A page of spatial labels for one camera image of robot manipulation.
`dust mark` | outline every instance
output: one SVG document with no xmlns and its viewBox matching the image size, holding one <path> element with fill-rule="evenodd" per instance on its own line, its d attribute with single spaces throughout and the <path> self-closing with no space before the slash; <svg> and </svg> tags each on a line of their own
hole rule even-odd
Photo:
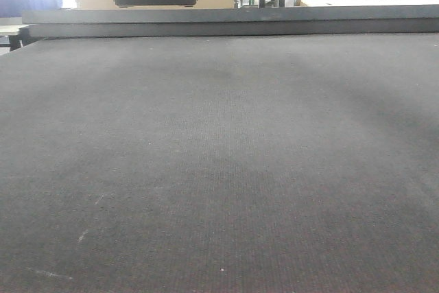
<svg viewBox="0 0 439 293">
<path fill-rule="evenodd" d="M 95 205 L 99 204 L 99 202 L 100 202 L 104 197 L 105 197 L 105 194 L 103 194 L 102 196 L 100 196 L 100 197 L 96 200 Z"/>
<path fill-rule="evenodd" d="M 88 229 L 85 230 L 82 235 L 78 238 L 78 243 L 81 243 L 84 240 L 85 235 L 88 233 Z"/>
<path fill-rule="evenodd" d="M 73 280 L 72 277 L 64 276 L 62 274 L 55 274 L 54 272 L 48 272 L 48 271 L 44 271 L 44 270 L 34 270 L 34 269 L 30 269 L 30 268 L 28 268 L 28 270 L 34 271 L 36 274 L 41 274 L 41 275 L 49 277 L 49 278 L 66 279 L 69 281 Z"/>
</svg>

